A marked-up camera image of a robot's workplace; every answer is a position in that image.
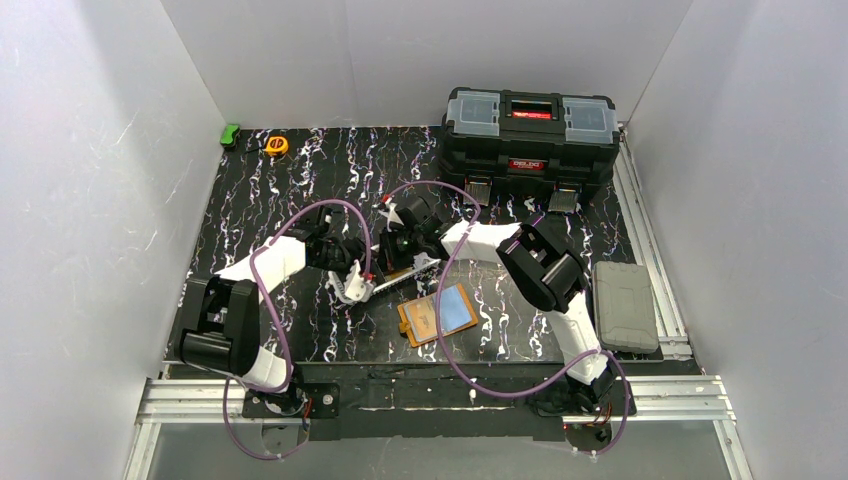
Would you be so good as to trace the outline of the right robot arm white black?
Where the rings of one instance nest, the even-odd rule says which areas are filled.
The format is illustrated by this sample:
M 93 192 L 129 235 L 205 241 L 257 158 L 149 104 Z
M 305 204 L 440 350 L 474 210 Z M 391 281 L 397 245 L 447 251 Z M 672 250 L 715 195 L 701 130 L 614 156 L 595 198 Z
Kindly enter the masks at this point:
M 589 312 L 570 312 L 576 303 L 586 302 L 591 292 L 585 262 L 542 214 L 522 223 L 483 224 L 478 220 L 480 204 L 473 208 L 470 219 L 448 224 L 421 197 L 401 207 L 393 194 L 385 195 L 381 212 L 387 225 L 379 241 L 381 259 L 389 268 L 399 269 L 425 254 L 443 261 L 444 274 L 459 260 L 504 267 L 524 300 L 553 327 L 564 366 L 540 384 L 513 392 L 479 384 L 447 353 L 452 370 L 476 392 L 499 399 L 531 398 L 565 381 L 570 408 L 595 409 L 616 378 L 609 370 L 615 360 L 602 348 Z

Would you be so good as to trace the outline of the orange credit card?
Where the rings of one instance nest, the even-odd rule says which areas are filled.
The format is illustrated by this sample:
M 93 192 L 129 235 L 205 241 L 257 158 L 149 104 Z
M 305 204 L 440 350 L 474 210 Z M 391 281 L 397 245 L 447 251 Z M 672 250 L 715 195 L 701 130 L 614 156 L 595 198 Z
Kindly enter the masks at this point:
M 432 297 L 422 297 L 404 307 L 407 322 L 417 340 L 426 340 L 437 335 L 435 306 Z

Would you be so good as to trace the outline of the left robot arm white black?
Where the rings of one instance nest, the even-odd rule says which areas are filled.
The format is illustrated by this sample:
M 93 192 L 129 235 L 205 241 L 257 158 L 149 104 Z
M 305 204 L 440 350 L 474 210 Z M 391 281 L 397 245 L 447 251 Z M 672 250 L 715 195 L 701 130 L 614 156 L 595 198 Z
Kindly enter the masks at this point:
M 331 288 L 346 303 L 368 300 L 375 288 L 368 224 L 357 207 L 341 200 L 339 206 L 359 221 L 362 234 L 333 235 L 335 203 L 305 207 L 247 257 L 214 274 L 189 277 L 174 322 L 176 359 L 261 392 L 286 391 L 294 365 L 272 291 L 306 268 L 326 271 Z

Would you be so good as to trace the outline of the white plastic basket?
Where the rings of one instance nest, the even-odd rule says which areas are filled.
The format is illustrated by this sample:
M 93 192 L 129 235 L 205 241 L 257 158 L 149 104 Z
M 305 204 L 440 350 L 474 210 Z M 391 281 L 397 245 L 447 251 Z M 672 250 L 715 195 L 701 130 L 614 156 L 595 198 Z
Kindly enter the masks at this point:
M 433 267 L 439 266 L 441 264 L 440 260 L 432 259 L 428 257 L 426 254 L 418 254 L 413 258 L 413 263 L 411 267 L 401 269 L 399 271 L 394 271 L 391 273 L 386 273 L 380 269 L 380 266 L 375 264 L 372 266 L 372 270 L 369 272 L 376 284 L 376 288 L 372 294 L 379 294 L 383 291 L 388 290 L 390 287 L 396 286 L 405 280 L 413 278 L 415 275 L 425 272 Z M 345 280 L 345 277 L 348 275 L 351 267 L 347 270 L 344 270 L 341 274 L 330 271 L 328 273 L 328 280 L 325 283 L 325 287 L 330 290 L 337 300 L 344 303 L 339 294 L 342 290 L 342 284 Z

